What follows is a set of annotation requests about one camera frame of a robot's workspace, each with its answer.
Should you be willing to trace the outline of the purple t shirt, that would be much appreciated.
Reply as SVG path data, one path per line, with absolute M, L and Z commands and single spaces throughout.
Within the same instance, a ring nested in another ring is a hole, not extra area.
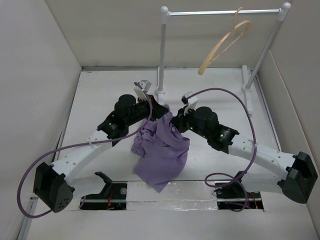
M 183 171 L 190 139 L 173 126 L 173 114 L 168 111 L 160 119 L 149 121 L 134 137 L 131 152 L 141 157 L 133 168 L 142 181 L 160 193 Z

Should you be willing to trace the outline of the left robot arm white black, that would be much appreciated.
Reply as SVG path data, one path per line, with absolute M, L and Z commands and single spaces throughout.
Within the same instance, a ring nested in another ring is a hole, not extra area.
M 85 143 L 74 146 L 64 158 L 51 164 L 43 162 L 36 168 L 33 192 L 54 213 L 64 210 L 75 196 L 97 194 L 107 198 L 113 185 L 107 175 L 101 171 L 95 172 L 92 178 L 77 178 L 77 175 L 99 155 L 128 138 L 130 126 L 142 120 L 158 120 L 168 111 L 153 95 L 142 98 L 121 95 L 114 110 Z

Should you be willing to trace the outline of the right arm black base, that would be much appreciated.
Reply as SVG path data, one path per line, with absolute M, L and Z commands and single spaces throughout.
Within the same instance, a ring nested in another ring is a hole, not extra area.
M 239 211 L 245 205 L 245 193 L 237 183 L 215 188 L 212 195 L 216 197 L 218 210 Z M 264 210 L 260 192 L 247 192 L 245 210 Z

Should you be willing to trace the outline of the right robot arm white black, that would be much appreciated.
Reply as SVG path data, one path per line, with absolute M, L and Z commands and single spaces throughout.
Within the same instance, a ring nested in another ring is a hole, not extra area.
M 232 182 L 231 191 L 237 197 L 247 192 L 271 192 L 285 195 L 290 200 L 306 204 L 318 179 L 311 157 L 305 152 L 294 155 L 254 144 L 252 139 L 237 130 L 219 123 L 218 116 L 209 107 L 178 111 L 171 123 L 180 133 L 188 130 L 206 139 L 209 146 L 253 162 L 268 173 L 245 172 Z

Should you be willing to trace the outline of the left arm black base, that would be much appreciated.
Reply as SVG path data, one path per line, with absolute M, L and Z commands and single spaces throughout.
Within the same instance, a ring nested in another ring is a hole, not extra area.
M 81 198 L 81 210 L 123 211 L 127 209 L 128 183 L 126 181 L 113 181 L 101 171 L 94 173 L 103 180 L 100 192 L 89 194 Z

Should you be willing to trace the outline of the wooden clothes hanger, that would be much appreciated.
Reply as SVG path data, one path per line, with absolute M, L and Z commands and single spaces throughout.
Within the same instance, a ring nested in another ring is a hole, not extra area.
M 249 20 L 237 21 L 237 15 L 244 8 L 240 7 L 233 15 L 232 28 L 227 32 L 208 53 L 198 69 L 198 74 L 202 76 L 205 70 L 212 65 L 221 55 L 223 55 L 231 46 L 233 46 L 240 38 L 248 33 L 253 27 Z

